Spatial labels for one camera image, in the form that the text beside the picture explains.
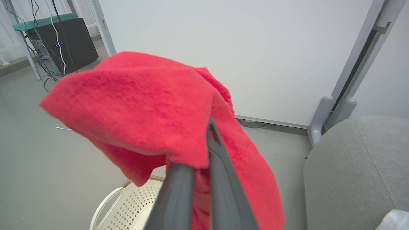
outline basket handle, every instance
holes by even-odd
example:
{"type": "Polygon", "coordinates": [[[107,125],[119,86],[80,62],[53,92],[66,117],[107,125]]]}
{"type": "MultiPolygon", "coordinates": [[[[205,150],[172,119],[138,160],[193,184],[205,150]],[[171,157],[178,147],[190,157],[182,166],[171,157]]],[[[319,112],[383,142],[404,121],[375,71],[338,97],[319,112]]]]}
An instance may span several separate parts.
{"type": "Polygon", "coordinates": [[[115,205],[117,204],[118,200],[121,198],[122,196],[122,190],[124,189],[124,187],[119,187],[117,189],[115,189],[114,191],[112,191],[109,195],[107,195],[105,197],[105,199],[99,204],[97,210],[94,213],[94,216],[92,217],[91,220],[91,227],[90,230],[96,230],[98,229],[101,224],[104,222],[104,220],[106,219],[106,217],[111,213],[112,209],[115,207],[115,205]],[[95,224],[97,223],[97,219],[99,217],[99,214],[101,213],[102,209],[105,207],[105,205],[112,199],[112,197],[114,197],[116,194],[121,193],[119,195],[119,197],[117,198],[117,200],[115,201],[115,203],[111,206],[111,208],[109,209],[109,211],[107,212],[107,214],[104,216],[104,218],[101,220],[101,222],[98,224],[98,226],[95,226],[95,224]]]}

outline cable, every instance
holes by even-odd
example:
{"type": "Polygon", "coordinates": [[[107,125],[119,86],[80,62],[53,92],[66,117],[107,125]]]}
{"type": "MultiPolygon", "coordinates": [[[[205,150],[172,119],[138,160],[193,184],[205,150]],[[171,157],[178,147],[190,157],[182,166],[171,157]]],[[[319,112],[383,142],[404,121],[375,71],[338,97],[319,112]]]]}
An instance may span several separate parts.
{"type": "Polygon", "coordinates": [[[14,16],[16,16],[16,17],[19,18],[20,20],[22,20],[23,23],[24,23],[24,27],[28,30],[27,25],[25,24],[25,21],[24,21],[22,18],[20,18],[19,16],[17,16],[17,14],[11,12],[11,11],[9,10],[9,5],[7,4],[7,0],[5,0],[5,2],[6,2],[6,8],[7,8],[7,10],[8,10],[11,14],[13,14],[14,16]]]}
{"type": "Polygon", "coordinates": [[[77,69],[75,68],[74,62],[72,61],[71,52],[70,52],[70,47],[68,46],[67,38],[65,37],[65,33],[64,33],[63,24],[61,23],[60,16],[58,15],[57,7],[55,6],[55,2],[54,2],[54,0],[51,0],[51,1],[52,1],[52,5],[54,6],[54,11],[55,11],[55,14],[56,14],[56,15],[57,15],[57,17],[58,17],[58,21],[60,21],[60,25],[61,25],[61,32],[63,33],[63,37],[64,37],[64,41],[65,41],[65,45],[67,46],[68,56],[70,57],[70,61],[71,61],[72,67],[74,68],[75,72],[77,72],[77,73],[78,73],[77,69]]]}
{"type": "Polygon", "coordinates": [[[55,28],[54,23],[52,22],[52,13],[51,13],[51,9],[50,9],[50,7],[49,7],[49,5],[48,5],[47,1],[45,1],[45,3],[47,4],[48,11],[50,12],[50,20],[51,20],[51,25],[53,26],[53,28],[54,28],[54,30],[55,30],[56,39],[57,39],[57,44],[58,44],[58,46],[60,47],[60,56],[61,56],[61,61],[64,63],[63,75],[64,75],[64,77],[65,77],[65,67],[66,67],[66,64],[65,64],[65,61],[64,61],[64,59],[63,59],[63,50],[62,50],[62,48],[61,48],[61,43],[60,43],[60,41],[58,40],[58,31],[57,31],[57,29],[55,28]]]}
{"type": "Polygon", "coordinates": [[[261,127],[264,127],[264,126],[267,126],[268,124],[266,123],[266,124],[264,124],[264,125],[262,125],[262,126],[257,126],[257,127],[251,127],[251,126],[248,126],[248,125],[246,125],[246,124],[244,124],[242,121],[240,121],[241,119],[237,119],[237,121],[240,123],[240,124],[242,124],[243,126],[245,126],[245,127],[247,127],[247,128],[252,128],[252,129],[258,129],[258,128],[261,128],[261,127]]]}
{"type": "Polygon", "coordinates": [[[45,91],[50,92],[50,91],[48,91],[48,89],[45,87],[45,84],[46,84],[46,83],[47,83],[47,79],[44,81],[43,87],[44,87],[45,91]]]}
{"type": "Polygon", "coordinates": [[[50,49],[50,51],[51,51],[51,53],[53,53],[54,54],[54,56],[56,57],[56,58],[58,58],[59,60],[61,60],[61,58],[59,57],[59,56],[57,56],[51,49],[50,49]]]}
{"type": "MultiPolygon", "coordinates": [[[[26,46],[33,52],[34,57],[37,57],[37,56],[36,56],[36,53],[34,53],[34,50],[27,44],[27,41],[26,41],[25,39],[26,39],[26,38],[24,38],[24,43],[25,43],[26,46]]],[[[34,70],[37,72],[38,76],[40,76],[40,73],[38,72],[37,67],[35,66],[35,64],[33,64],[33,66],[34,66],[34,70]]]]}
{"type": "Polygon", "coordinates": [[[57,12],[57,7],[55,7],[55,2],[54,2],[54,0],[51,0],[52,1],[52,5],[54,6],[54,11],[55,11],[55,14],[57,15],[57,17],[58,17],[58,21],[60,21],[61,22],[61,19],[60,19],[60,16],[58,15],[58,12],[57,12]]]}
{"type": "Polygon", "coordinates": [[[71,129],[64,129],[64,128],[60,128],[60,127],[56,127],[57,129],[62,129],[62,130],[71,130],[71,129]]]}
{"type": "Polygon", "coordinates": [[[49,68],[47,68],[47,66],[43,66],[44,61],[49,61],[48,59],[42,59],[40,62],[41,67],[44,69],[47,69],[48,72],[53,73],[53,75],[58,76],[58,77],[62,77],[62,75],[60,73],[56,73],[54,71],[51,71],[49,68]]]}
{"type": "Polygon", "coordinates": [[[33,28],[38,27],[38,23],[37,23],[37,26],[36,26],[36,22],[37,22],[36,16],[37,16],[38,10],[40,9],[40,7],[38,6],[36,0],[34,0],[34,2],[35,2],[35,4],[37,5],[37,10],[36,10],[36,13],[35,13],[35,14],[34,14],[33,0],[31,0],[31,13],[33,14],[33,18],[34,18],[34,21],[33,21],[33,22],[34,22],[34,27],[33,27],[33,28]]]}

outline white cord on floor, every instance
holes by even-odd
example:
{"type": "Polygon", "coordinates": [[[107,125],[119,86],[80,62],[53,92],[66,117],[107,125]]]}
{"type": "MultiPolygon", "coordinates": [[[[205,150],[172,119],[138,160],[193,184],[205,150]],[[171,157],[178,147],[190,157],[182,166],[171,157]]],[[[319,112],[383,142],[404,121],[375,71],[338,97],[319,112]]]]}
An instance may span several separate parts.
{"type": "Polygon", "coordinates": [[[56,127],[57,129],[62,129],[62,130],[72,130],[72,129],[64,129],[64,128],[60,128],[60,127],[56,127]]]}
{"type": "Polygon", "coordinates": [[[61,61],[64,63],[63,76],[65,77],[65,67],[66,67],[66,65],[65,65],[65,62],[64,62],[64,59],[63,59],[63,51],[62,51],[62,49],[61,49],[61,42],[58,40],[58,32],[57,32],[57,29],[56,29],[55,26],[54,26],[54,23],[52,22],[52,13],[51,13],[51,9],[50,9],[50,7],[49,7],[49,5],[48,5],[48,3],[47,3],[47,0],[45,0],[45,3],[47,4],[48,11],[50,12],[50,15],[51,15],[51,16],[50,16],[51,25],[53,26],[53,28],[54,28],[54,30],[55,30],[55,34],[56,34],[56,36],[57,36],[57,44],[58,44],[58,47],[60,47],[61,61]]]}

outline red towel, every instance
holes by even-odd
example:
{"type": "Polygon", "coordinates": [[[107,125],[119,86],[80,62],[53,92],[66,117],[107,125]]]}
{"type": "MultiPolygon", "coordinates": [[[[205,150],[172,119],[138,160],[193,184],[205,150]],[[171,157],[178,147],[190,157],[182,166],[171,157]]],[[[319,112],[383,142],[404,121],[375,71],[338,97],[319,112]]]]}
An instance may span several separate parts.
{"type": "Polygon", "coordinates": [[[229,91],[206,68],[124,52],[63,78],[40,106],[88,138],[138,186],[171,162],[196,168],[195,230],[210,229],[206,130],[212,117],[260,229],[283,229],[274,175],[235,120],[229,91]]]}

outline teal shelf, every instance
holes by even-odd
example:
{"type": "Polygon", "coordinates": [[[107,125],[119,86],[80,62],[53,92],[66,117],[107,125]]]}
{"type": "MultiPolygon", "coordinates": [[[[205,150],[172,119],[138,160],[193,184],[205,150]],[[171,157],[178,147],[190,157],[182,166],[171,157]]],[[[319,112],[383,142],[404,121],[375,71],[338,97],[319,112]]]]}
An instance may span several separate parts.
{"type": "MultiPolygon", "coordinates": [[[[62,14],[60,15],[61,21],[66,21],[69,19],[77,18],[77,14],[62,14]]],[[[58,17],[54,16],[52,17],[52,22],[57,23],[59,22],[58,17]]],[[[21,31],[21,30],[27,30],[27,29],[33,29],[35,27],[40,27],[44,25],[51,24],[50,18],[42,18],[36,20],[36,23],[34,24],[34,21],[26,22],[26,23],[19,23],[19,24],[14,24],[13,29],[15,31],[21,31]]]]}

